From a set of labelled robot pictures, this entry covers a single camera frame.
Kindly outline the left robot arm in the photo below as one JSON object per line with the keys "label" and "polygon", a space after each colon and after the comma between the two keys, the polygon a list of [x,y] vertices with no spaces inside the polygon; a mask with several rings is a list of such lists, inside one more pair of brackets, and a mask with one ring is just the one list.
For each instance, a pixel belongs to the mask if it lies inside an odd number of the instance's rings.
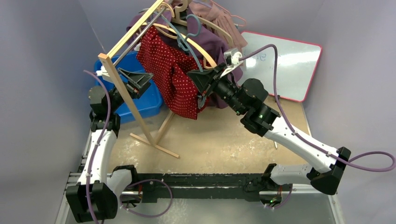
{"label": "left robot arm", "polygon": [[116,87],[108,89],[97,74],[87,73],[98,82],[88,93],[91,107],[88,155],[80,177],[76,184],[67,187],[65,196],[77,223],[102,224],[116,217],[122,191],[137,189],[139,178],[134,165],[117,166],[111,174],[107,172],[120,131],[121,117],[116,111],[124,99]]}

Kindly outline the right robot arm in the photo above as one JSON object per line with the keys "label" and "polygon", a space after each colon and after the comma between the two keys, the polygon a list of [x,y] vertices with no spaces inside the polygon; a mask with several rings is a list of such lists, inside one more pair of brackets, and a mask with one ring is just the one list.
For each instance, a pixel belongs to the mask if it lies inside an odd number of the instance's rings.
{"label": "right robot arm", "polygon": [[328,146],[287,123],[283,115],[264,103],[269,94],[260,80],[249,78],[238,86],[221,76],[225,66],[222,63],[209,70],[191,70],[187,76],[199,93],[214,93],[243,116],[240,122],[248,131],[283,145],[307,162],[268,165],[262,176],[263,186],[273,190],[285,184],[307,184],[323,194],[335,195],[346,168],[340,159],[349,160],[350,150]]}

